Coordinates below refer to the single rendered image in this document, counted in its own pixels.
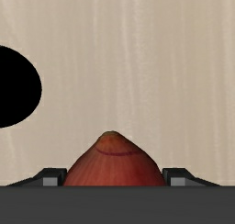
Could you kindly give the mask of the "red onion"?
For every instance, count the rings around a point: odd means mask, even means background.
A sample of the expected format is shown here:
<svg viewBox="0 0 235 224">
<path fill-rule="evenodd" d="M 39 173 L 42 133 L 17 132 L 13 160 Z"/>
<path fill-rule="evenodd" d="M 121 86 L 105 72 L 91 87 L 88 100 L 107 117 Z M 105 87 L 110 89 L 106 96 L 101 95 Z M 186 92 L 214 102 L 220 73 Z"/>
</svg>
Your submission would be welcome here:
<svg viewBox="0 0 235 224">
<path fill-rule="evenodd" d="M 103 133 L 69 169 L 64 186 L 166 185 L 156 162 L 116 131 Z"/>
</svg>

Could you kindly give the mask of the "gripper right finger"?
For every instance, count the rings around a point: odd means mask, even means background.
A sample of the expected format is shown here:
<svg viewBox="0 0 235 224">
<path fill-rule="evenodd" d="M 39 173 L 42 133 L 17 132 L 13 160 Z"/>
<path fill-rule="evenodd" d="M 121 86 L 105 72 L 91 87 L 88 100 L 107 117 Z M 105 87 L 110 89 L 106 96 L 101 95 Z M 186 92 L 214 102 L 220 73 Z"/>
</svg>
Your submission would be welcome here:
<svg viewBox="0 0 235 224">
<path fill-rule="evenodd" d="M 217 186 L 212 182 L 194 177 L 185 168 L 163 168 L 162 176 L 169 186 Z"/>
</svg>

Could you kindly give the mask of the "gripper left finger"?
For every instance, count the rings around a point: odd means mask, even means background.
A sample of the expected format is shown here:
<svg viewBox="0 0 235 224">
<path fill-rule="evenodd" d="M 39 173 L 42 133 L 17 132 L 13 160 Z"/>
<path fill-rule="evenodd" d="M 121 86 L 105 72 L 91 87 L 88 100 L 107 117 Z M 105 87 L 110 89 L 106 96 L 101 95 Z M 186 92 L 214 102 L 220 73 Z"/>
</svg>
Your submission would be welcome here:
<svg viewBox="0 0 235 224">
<path fill-rule="evenodd" d="M 10 186 L 62 186 L 66 168 L 43 168 L 35 176 L 10 184 Z"/>
</svg>

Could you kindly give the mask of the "black round object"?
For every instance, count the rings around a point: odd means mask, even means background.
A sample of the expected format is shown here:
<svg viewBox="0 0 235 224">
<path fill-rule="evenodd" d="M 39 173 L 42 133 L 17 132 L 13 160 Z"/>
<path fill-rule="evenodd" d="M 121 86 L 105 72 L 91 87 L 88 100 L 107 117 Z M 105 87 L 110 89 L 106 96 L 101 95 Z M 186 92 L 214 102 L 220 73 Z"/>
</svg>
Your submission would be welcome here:
<svg viewBox="0 0 235 224">
<path fill-rule="evenodd" d="M 39 104 L 42 86 L 33 64 L 0 45 L 0 129 L 29 117 Z"/>
</svg>

